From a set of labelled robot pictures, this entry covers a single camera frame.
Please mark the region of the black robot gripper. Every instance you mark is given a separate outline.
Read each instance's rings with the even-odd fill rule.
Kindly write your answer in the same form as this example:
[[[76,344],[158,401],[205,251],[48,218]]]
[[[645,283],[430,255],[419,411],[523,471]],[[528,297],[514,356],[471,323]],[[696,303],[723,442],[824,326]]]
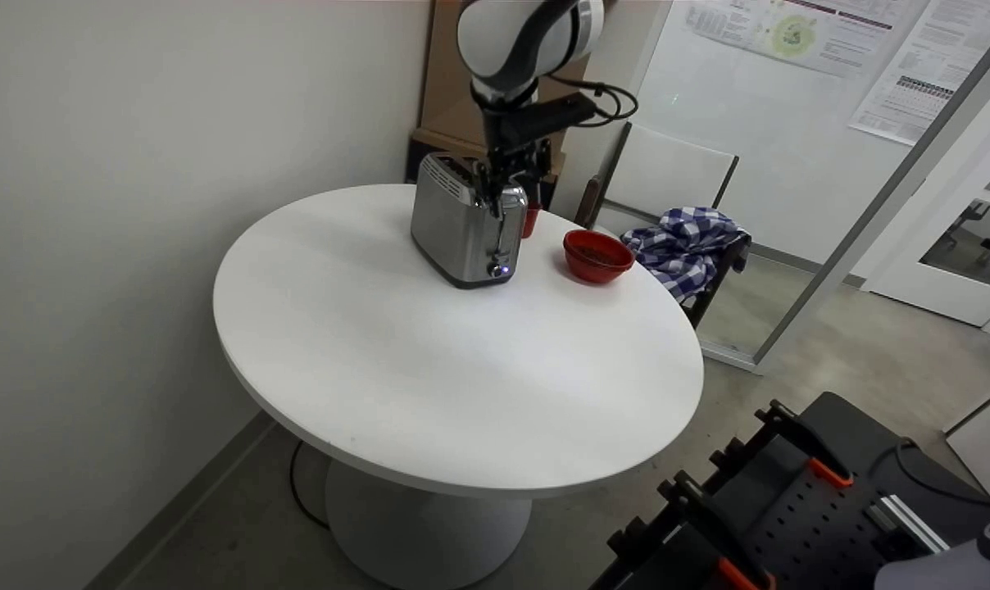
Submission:
[[[551,141],[523,141],[523,144],[496,144],[484,153],[481,188],[488,195],[503,195],[505,188],[523,188],[525,195],[539,195],[539,184],[551,172]]]

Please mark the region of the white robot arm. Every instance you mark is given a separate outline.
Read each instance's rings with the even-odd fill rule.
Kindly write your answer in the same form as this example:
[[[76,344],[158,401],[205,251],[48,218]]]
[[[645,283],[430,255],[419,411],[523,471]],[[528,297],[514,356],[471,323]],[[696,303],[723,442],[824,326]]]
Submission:
[[[458,4],[455,52],[484,128],[488,195],[546,179],[546,141],[596,114],[580,92],[542,102],[539,85],[584,59],[600,32],[605,0]]]

